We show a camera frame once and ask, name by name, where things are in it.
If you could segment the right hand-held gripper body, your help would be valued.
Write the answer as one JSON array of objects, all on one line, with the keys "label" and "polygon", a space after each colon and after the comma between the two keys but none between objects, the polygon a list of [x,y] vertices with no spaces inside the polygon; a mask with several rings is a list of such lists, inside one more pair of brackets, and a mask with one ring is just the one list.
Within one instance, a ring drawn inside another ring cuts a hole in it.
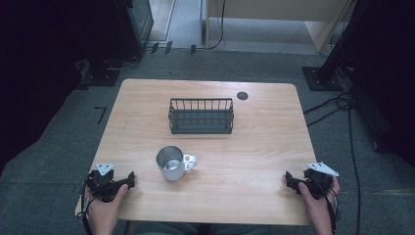
[{"label": "right hand-held gripper body", "polygon": [[338,177],[339,173],[323,162],[311,163],[307,164],[307,169],[303,172],[303,183],[311,196],[318,200],[327,195],[333,182],[333,176]]}]

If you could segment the black slanted stand post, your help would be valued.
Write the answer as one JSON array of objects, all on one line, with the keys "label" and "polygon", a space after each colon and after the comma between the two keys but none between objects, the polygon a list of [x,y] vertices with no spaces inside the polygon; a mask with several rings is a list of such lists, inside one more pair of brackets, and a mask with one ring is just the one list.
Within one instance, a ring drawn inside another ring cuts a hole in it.
[{"label": "black slanted stand post", "polygon": [[351,18],[342,32],[335,48],[323,64],[321,69],[328,75],[335,75],[337,67],[342,62],[355,59],[354,43],[358,39],[358,31],[361,29],[361,20],[371,0],[356,0]]}]

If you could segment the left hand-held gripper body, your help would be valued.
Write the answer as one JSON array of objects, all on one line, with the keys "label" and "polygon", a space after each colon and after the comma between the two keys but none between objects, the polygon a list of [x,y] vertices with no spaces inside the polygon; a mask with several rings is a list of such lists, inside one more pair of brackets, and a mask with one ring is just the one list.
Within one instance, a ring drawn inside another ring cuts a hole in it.
[{"label": "left hand-held gripper body", "polygon": [[86,184],[93,196],[99,197],[105,203],[111,202],[119,188],[124,184],[128,184],[127,178],[114,181],[114,167],[113,164],[97,163],[96,168],[86,178]]}]

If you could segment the silver metal cup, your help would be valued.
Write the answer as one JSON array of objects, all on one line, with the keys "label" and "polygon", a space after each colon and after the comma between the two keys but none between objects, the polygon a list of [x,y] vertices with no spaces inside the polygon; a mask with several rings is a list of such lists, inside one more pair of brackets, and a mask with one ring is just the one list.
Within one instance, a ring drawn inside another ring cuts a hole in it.
[{"label": "silver metal cup", "polygon": [[186,171],[197,166],[195,156],[184,154],[176,146],[165,146],[160,149],[156,162],[163,177],[169,181],[180,179]]}]

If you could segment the black angled floor tape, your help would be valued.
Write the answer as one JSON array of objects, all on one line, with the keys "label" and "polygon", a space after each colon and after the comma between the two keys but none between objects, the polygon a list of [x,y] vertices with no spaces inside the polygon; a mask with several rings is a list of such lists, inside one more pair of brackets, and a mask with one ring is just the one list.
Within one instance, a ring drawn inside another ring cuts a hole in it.
[{"label": "black angled floor tape", "polygon": [[97,124],[100,124],[105,116],[107,111],[107,107],[94,107],[95,110],[100,111],[99,119],[97,120]]}]

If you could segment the person's right hand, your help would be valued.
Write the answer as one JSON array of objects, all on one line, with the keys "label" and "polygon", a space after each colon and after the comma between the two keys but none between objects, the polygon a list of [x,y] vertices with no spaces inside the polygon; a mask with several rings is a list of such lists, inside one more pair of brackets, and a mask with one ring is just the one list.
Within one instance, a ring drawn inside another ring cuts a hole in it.
[{"label": "person's right hand", "polygon": [[312,221],[316,218],[335,218],[337,211],[338,194],[340,193],[340,184],[336,176],[332,177],[332,186],[330,192],[325,198],[315,200],[304,183],[299,184],[300,192],[303,196],[306,212]]}]

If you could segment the person's left hand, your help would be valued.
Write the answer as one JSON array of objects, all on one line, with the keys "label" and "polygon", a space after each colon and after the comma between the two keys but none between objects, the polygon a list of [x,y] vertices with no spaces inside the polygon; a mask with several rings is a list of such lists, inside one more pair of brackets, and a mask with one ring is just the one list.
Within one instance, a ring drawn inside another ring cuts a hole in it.
[{"label": "person's left hand", "polygon": [[124,184],[119,188],[117,194],[111,202],[105,203],[95,200],[90,204],[88,208],[88,215],[92,222],[93,228],[116,226],[121,204],[127,192],[128,186]]}]

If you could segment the black metal stand base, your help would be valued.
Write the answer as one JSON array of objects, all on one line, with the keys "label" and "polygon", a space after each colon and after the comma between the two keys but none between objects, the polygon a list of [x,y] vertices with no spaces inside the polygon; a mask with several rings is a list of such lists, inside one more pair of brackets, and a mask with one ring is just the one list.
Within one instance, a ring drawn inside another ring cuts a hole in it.
[{"label": "black metal stand base", "polygon": [[115,86],[119,70],[86,61],[82,70],[81,86]]},{"label": "black metal stand base", "polygon": [[302,67],[304,78],[311,91],[342,91],[339,80],[326,74],[321,68]]}]

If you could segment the light wooden desk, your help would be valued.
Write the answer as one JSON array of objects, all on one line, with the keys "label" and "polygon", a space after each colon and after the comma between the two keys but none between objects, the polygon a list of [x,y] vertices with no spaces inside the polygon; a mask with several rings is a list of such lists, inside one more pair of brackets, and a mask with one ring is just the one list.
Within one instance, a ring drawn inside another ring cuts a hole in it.
[{"label": "light wooden desk", "polygon": [[204,0],[206,3],[206,46],[209,19],[281,20],[304,22],[317,53],[322,53],[337,25],[354,0]]}]

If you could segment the dark cabinet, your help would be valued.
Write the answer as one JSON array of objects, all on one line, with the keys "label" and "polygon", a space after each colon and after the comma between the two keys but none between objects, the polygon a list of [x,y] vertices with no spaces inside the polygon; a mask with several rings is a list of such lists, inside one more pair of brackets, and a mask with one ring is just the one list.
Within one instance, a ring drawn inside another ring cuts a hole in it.
[{"label": "dark cabinet", "polygon": [[154,25],[150,0],[115,0],[128,57],[140,59]]}]

